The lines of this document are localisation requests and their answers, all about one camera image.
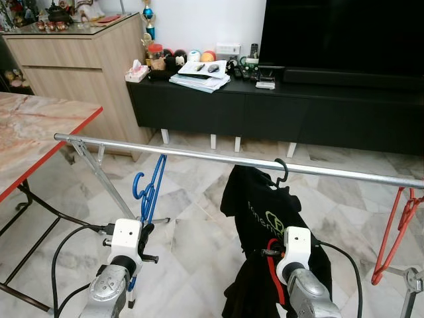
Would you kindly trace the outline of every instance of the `jar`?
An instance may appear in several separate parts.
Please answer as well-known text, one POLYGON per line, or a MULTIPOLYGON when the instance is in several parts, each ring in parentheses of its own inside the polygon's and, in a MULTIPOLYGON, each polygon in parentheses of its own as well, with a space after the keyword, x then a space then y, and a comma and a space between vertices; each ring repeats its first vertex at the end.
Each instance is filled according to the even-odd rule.
POLYGON ((44 24, 44 22, 43 22, 43 21, 38 21, 38 22, 36 23, 36 25, 37 25, 37 28, 38 28, 40 31, 45 31, 45 30, 46 30, 46 25, 44 24))
POLYGON ((151 60, 157 60, 164 56, 164 49, 162 45, 160 44, 151 44, 147 48, 148 50, 148 57, 151 60))
POLYGON ((47 26, 50 31, 56 31, 56 22, 48 21, 47 26))
POLYGON ((58 27, 59 31, 65 31, 68 28, 68 26, 66 25, 64 21, 56 22, 56 26, 58 27))

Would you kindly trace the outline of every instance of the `electrical outlet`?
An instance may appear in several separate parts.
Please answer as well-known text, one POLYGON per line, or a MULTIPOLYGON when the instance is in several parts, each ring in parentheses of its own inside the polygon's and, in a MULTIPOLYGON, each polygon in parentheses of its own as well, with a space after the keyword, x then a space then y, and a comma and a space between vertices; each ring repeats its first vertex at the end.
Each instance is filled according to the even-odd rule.
POLYGON ((240 43, 217 43, 217 46, 215 48, 215 53, 239 55, 240 47, 241 47, 240 43))

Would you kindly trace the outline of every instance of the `tv screen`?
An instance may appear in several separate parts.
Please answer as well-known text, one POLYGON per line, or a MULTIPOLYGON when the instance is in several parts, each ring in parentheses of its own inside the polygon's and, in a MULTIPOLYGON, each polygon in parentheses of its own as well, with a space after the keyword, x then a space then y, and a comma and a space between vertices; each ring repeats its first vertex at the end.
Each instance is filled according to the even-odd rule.
POLYGON ((267 0, 262 65, 424 75, 424 0, 267 0))

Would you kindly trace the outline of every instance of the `green logo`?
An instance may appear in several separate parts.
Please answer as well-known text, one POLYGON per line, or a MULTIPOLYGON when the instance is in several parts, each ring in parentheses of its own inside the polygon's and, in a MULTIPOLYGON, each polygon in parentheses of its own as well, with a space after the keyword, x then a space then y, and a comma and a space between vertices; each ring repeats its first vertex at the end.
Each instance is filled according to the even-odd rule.
POLYGON ((267 212, 265 212, 265 215, 266 215, 266 219, 268 220, 269 224, 271 224, 271 226, 274 227, 277 232, 279 232, 281 235, 283 235, 284 234, 284 225, 275 216, 275 214, 267 211, 267 212))

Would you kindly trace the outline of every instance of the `marble table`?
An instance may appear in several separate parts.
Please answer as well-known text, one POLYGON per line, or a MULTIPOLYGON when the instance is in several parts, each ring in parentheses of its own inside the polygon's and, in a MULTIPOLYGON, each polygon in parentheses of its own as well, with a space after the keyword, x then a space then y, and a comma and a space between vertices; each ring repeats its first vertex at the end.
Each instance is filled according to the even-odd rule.
POLYGON ((0 92, 0 202, 103 108, 81 101, 0 92))
POLYGON ((27 178, 63 145, 63 142, 54 140, 56 132, 78 133, 102 110, 100 105, 81 101, 0 93, 0 202, 15 188, 25 193, 28 199, 27 202, 16 206, 16 214, 0 229, 0 237, 33 201, 57 216, 6 280, 0 282, 0 290, 43 311, 51 312, 52 308, 10 287, 9 284, 60 220, 79 225, 88 223, 59 212, 33 194, 27 178))

